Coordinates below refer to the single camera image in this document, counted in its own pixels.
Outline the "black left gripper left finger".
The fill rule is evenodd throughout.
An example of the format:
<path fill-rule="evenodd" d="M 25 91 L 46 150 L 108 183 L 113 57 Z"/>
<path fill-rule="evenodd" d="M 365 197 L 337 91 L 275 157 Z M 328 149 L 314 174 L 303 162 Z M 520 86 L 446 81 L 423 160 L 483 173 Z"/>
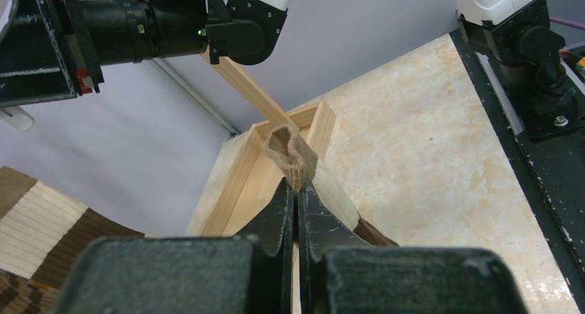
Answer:
<path fill-rule="evenodd" d="M 290 313 L 294 195 L 281 180 L 231 237 L 104 237 L 82 252 L 55 313 Z"/>

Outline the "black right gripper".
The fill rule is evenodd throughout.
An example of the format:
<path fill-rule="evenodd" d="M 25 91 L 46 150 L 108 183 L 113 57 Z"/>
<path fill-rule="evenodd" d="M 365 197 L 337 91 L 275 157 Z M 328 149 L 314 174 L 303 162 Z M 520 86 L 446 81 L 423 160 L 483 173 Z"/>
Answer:
<path fill-rule="evenodd" d="M 1 107 L 99 92 L 103 73 L 82 0 L 1 3 Z"/>

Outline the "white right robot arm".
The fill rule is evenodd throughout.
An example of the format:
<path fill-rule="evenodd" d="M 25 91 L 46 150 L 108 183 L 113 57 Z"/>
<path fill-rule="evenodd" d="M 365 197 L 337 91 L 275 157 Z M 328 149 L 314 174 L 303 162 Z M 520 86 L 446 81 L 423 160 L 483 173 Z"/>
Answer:
<path fill-rule="evenodd" d="M 226 69 L 273 52 L 291 0 L 1 0 L 1 118 L 98 92 L 102 66 L 207 53 Z M 500 67 L 508 119 L 533 141 L 584 128 L 584 60 L 546 0 L 457 0 L 462 38 Z"/>

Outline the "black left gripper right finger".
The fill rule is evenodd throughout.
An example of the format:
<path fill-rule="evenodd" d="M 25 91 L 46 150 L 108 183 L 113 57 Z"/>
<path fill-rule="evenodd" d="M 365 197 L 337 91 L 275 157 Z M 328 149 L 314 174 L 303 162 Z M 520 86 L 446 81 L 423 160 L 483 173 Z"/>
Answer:
<path fill-rule="evenodd" d="M 512 273 L 485 248 L 373 246 L 306 182 L 297 199 L 303 313 L 526 313 Z"/>

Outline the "cream brown block sock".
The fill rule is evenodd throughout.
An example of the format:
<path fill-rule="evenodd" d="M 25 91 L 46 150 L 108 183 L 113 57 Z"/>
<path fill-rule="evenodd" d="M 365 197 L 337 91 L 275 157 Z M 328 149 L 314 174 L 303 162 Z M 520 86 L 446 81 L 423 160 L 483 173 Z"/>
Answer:
<path fill-rule="evenodd" d="M 144 237 L 27 174 L 1 167 L 1 270 L 61 288 L 89 243 Z"/>

